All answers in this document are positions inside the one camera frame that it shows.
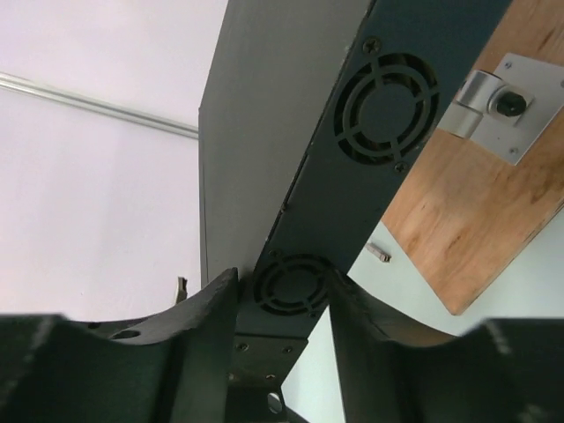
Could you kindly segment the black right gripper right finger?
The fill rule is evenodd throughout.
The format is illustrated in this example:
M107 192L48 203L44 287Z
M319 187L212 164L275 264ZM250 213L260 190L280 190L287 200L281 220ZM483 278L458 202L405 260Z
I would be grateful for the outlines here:
M562 421L562 320L487 319L452 336L339 271L327 287L347 421Z

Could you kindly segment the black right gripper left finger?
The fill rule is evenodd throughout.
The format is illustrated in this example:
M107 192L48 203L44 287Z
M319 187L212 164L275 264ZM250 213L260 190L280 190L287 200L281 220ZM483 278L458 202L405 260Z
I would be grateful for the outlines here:
M238 305L229 269L145 319L1 319L4 422L220 422Z

